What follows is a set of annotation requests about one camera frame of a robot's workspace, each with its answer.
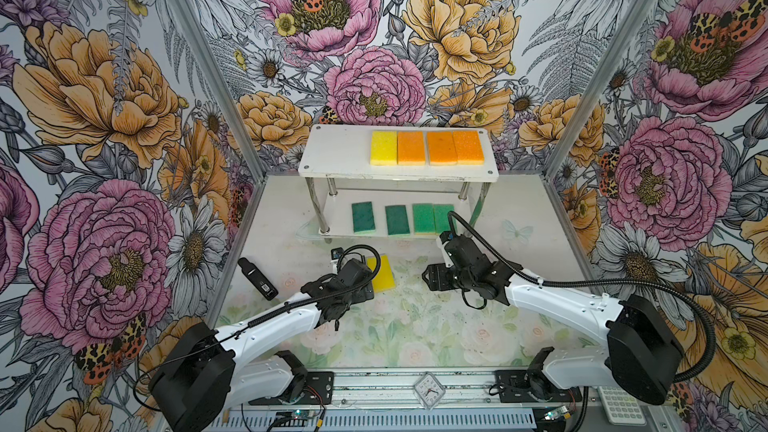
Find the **orange sponge front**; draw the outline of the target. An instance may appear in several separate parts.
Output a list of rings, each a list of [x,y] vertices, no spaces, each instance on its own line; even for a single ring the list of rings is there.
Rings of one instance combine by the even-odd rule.
[[[485,157],[478,131],[457,130],[452,136],[458,165],[481,166],[484,163]]]

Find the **yellow sponge top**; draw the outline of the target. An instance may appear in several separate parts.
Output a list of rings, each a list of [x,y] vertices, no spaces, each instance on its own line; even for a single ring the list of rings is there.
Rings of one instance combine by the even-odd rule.
[[[395,166],[398,163],[398,133],[396,131],[374,131],[371,138],[370,164],[372,166]]]

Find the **light green sponge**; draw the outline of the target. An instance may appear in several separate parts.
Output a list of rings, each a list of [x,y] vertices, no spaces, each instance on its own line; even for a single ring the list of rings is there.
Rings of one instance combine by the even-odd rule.
[[[440,235],[443,232],[450,231],[449,213],[454,210],[452,204],[434,204],[433,217],[435,224],[435,233]]]
[[[413,204],[412,216],[416,235],[432,235],[436,232],[434,206],[431,203]]]

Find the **orange sponge back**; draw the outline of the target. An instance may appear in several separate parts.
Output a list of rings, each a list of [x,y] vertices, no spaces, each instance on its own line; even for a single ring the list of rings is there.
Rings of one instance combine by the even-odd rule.
[[[426,151],[424,134],[420,131],[397,133],[397,163],[400,166],[424,166]]]

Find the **orange sponge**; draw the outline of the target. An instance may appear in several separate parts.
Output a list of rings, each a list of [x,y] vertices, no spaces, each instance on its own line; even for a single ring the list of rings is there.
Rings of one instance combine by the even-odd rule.
[[[428,132],[426,140],[431,166],[455,166],[458,164],[452,132]]]
[[[458,165],[481,166],[484,163],[485,157],[478,131],[457,130],[452,136]]]
[[[420,131],[397,133],[397,163],[400,166],[424,166],[426,151],[424,134]]]

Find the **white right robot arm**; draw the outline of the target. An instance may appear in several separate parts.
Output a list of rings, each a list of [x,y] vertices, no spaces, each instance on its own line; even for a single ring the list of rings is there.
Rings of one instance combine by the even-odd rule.
[[[471,238],[450,231],[437,244],[444,261],[422,274],[430,290],[475,292],[485,301],[545,315],[591,340],[580,351],[540,349],[519,390],[544,401],[567,389],[617,386],[647,404],[665,402],[683,349],[650,301],[549,286],[541,277],[527,281],[526,269],[491,261]]]

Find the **dark green scouring sponge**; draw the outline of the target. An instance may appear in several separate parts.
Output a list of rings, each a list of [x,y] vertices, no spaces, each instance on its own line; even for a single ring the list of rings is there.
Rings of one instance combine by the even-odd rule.
[[[387,234],[391,237],[408,236],[411,234],[407,208],[405,205],[388,205],[385,207]]]

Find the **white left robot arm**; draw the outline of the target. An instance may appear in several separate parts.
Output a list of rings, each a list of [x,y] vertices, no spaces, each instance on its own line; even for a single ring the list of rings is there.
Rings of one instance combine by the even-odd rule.
[[[154,369],[149,390],[170,428],[202,431],[225,409],[260,400],[291,403],[312,391],[306,366],[279,350],[288,339],[337,324],[355,304],[373,297],[381,268],[352,258],[335,274],[305,284],[281,305],[239,324],[190,327]]]

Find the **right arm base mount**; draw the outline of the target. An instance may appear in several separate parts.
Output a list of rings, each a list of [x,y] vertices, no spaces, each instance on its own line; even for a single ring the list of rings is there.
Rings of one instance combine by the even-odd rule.
[[[575,403],[583,398],[579,387],[557,388],[543,372],[545,359],[553,347],[542,348],[526,369],[501,369],[494,372],[490,396],[498,396],[501,403]]]

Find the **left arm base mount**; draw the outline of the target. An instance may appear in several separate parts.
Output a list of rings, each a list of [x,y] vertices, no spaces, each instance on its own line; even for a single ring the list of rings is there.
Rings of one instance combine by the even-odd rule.
[[[267,405],[317,405],[332,403],[336,375],[331,371],[309,371],[303,362],[288,350],[276,352],[272,359],[283,364],[291,374],[290,381],[279,394],[267,395],[261,392],[247,401],[251,406]]]

